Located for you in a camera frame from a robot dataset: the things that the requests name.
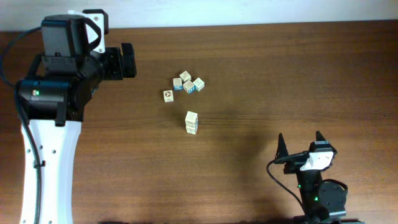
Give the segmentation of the wooden block green N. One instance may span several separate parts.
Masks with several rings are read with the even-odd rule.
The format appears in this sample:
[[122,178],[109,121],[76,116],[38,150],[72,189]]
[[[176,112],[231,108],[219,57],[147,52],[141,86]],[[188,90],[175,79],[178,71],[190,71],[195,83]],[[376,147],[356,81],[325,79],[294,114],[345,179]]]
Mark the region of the wooden block green N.
[[187,115],[185,117],[186,126],[195,128],[198,124],[198,114],[192,111],[187,111]]

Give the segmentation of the wooden block yellow letter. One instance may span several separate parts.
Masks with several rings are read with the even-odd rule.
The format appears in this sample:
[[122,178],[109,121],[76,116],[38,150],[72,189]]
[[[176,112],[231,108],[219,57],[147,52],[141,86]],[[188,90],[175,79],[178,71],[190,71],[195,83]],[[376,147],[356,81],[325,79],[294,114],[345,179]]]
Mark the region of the wooden block yellow letter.
[[198,130],[197,126],[186,126],[187,133],[196,134]]

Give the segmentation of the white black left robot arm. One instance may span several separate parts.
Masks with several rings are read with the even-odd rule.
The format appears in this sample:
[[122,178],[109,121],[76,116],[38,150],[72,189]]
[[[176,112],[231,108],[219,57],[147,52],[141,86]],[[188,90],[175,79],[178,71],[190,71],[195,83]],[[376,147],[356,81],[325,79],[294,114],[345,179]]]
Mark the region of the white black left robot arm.
[[107,47],[101,9],[47,16],[44,51],[14,89],[24,140],[21,223],[71,223],[73,163],[84,109],[104,80],[137,74],[130,43]]

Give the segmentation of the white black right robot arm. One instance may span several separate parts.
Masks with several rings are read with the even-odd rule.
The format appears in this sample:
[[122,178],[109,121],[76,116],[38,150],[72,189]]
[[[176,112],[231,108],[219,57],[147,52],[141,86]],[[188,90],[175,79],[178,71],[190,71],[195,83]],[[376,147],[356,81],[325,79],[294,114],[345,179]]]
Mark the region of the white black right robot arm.
[[304,214],[293,217],[294,223],[361,223],[358,219],[345,219],[348,186],[335,179],[323,179],[322,172],[332,166],[337,150],[321,132],[315,133],[307,151],[289,154],[282,134],[278,136],[277,152],[272,164],[283,164],[284,174],[295,174],[300,196],[294,194],[273,175],[271,179],[291,194],[301,206]]

